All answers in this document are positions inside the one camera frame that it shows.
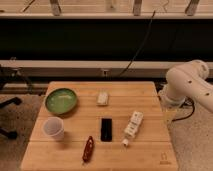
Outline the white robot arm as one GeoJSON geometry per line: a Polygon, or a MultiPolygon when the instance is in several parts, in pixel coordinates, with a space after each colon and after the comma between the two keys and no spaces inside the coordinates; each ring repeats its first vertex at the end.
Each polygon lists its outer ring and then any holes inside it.
{"type": "Polygon", "coordinates": [[[193,60],[170,68],[167,84],[159,92],[165,108],[180,107],[187,97],[213,113],[213,85],[206,81],[209,67],[202,60],[193,60]]]}

